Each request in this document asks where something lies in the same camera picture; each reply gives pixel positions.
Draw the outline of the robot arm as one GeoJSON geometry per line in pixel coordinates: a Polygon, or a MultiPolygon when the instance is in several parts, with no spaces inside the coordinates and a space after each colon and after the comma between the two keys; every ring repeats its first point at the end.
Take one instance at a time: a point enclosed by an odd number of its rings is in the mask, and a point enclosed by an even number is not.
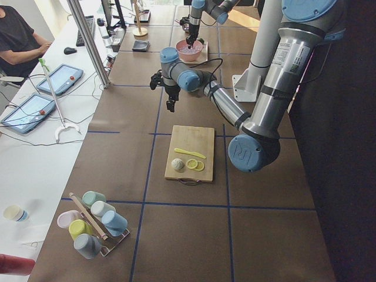
{"type": "Polygon", "coordinates": [[[229,17],[229,12],[238,2],[239,0],[225,0],[220,5],[217,5],[210,0],[193,0],[189,15],[189,36],[186,38],[189,49],[193,47],[198,38],[203,12],[211,16],[217,23],[224,24],[229,17]]]}
{"type": "Polygon", "coordinates": [[[255,172],[277,159],[278,127],[308,65],[314,48],[343,37],[345,1],[265,1],[244,82],[245,99],[255,103],[245,111],[241,99],[231,97],[214,75],[188,67],[176,48],[160,52],[161,69],[150,83],[164,87],[167,108],[174,109],[179,92],[207,96],[219,112],[240,131],[229,144],[232,164],[255,172]]]}

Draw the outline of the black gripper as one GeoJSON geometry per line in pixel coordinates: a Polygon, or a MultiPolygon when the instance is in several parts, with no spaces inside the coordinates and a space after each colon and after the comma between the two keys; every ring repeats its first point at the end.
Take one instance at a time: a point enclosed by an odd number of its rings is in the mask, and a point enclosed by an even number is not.
{"type": "Polygon", "coordinates": [[[167,85],[164,87],[164,89],[165,89],[165,92],[169,96],[169,100],[166,101],[167,110],[170,112],[174,112],[175,111],[174,105],[176,101],[179,100],[180,86],[179,85],[174,85],[174,86],[167,85]]]}
{"type": "Polygon", "coordinates": [[[194,44],[195,41],[196,41],[196,36],[194,34],[190,34],[186,38],[186,43],[188,44],[189,49],[193,48],[193,44],[194,44]]]}

